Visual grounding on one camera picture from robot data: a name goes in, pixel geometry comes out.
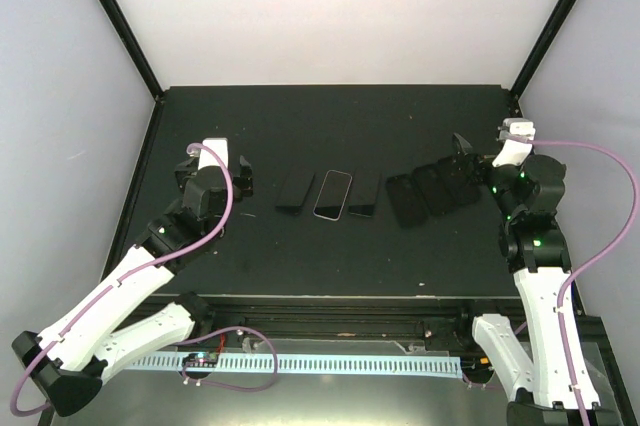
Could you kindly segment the black smartphone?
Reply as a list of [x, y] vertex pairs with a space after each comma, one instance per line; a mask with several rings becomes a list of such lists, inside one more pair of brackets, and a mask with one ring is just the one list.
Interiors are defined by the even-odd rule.
[[304, 209], [315, 172], [305, 167], [293, 167], [287, 173], [275, 202], [275, 209], [292, 216]]
[[349, 193], [348, 213], [360, 217], [373, 217], [379, 192], [381, 174], [373, 169], [355, 171]]

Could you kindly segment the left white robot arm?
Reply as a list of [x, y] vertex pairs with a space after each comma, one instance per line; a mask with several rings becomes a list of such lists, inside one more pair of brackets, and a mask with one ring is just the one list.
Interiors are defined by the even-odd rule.
[[141, 357], [172, 343], [202, 345], [213, 337], [215, 322], [194, 293], [180, 295], [145, 320], [122, 324], [222, 237], [233, 204], [253, 194], [253, 171], [245, 158], [233, 175], [204, 145], [191, 146], [189, 155], [175, 169], [181, 198], [148, 224], [112, 272], [57, 322], [13, 340], [25, 368], [10, 397], [13, 415], [46, 409], [73, 415]]

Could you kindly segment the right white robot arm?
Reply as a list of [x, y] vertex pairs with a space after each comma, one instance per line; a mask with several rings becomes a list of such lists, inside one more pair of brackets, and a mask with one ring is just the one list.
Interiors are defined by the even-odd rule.
[[496, 156], [482, 156], [452, 137], [457, 173], [485, 185], [502, 216], [499, 245], [521, 299], [530, 347], [510, 320], [469, 314], [454, 325], [457, 342], [481, 348], [508, 398], [510, 425], [617, 425], [586, 366], [572, 299], [568, 245], [556, 220], [566, 167], [533, 153], [528, 136], [502, 137]]

